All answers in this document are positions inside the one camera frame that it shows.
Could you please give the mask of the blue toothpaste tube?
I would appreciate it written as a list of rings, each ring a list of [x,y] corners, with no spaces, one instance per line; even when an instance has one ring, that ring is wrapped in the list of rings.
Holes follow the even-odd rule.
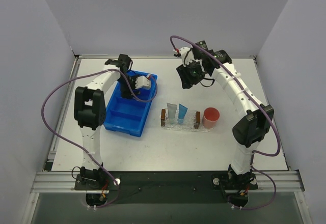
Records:
[[[183,124],[185,116],[187,114],[188,108],[182,104],[179,104],[179,111],[178,111],[178,123]]]

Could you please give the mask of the white toothpaste tube green cap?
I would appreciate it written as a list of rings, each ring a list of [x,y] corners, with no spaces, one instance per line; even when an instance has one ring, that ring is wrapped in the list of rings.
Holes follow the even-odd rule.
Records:
[[[171,124],[174,124],[176,122],[176,111],[177,111],[178,105],[167,103],[167,109],[168,109],[168,121]]]

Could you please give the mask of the pink plastic cup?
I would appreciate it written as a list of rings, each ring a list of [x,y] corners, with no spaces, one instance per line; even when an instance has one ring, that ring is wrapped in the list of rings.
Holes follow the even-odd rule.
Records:
[[[205,128],[214,128],[220,118],[220,112],[214,107],[208,107],[203,112],[202,124]]]

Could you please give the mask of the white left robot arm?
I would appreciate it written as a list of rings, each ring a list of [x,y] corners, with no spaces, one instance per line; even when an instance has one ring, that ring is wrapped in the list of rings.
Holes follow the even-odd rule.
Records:
[[[80,127],[84,156],[80,169],[81,182],[93,189],[101,188],[107,174],[101,167],[100,128],[106,118],[105,93],[117,81],[121,86],[123,98],[131,99],[137,94],[135,83],[137,77],[127,72],[132,66],[132,59],[120,54],[117,60],[109,59],[104,63],[101,73],[85,87],[77,87],[74,96],[74,119]]]

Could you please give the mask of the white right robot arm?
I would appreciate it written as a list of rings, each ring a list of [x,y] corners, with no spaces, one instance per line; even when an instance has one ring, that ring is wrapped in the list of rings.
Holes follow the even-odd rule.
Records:
[[[206,42],[200,41],[192,47],[175,49],[174,55],[182,61],[176,70],[183,89],[212,79],[222,87],[239,113],[240,121],[232,128],[237,146],[228,175],[230,182],[245,184],[251,179],[252,152],[269,132],[273,107],[264,105],[252,94],[224,50],[209,50]]]

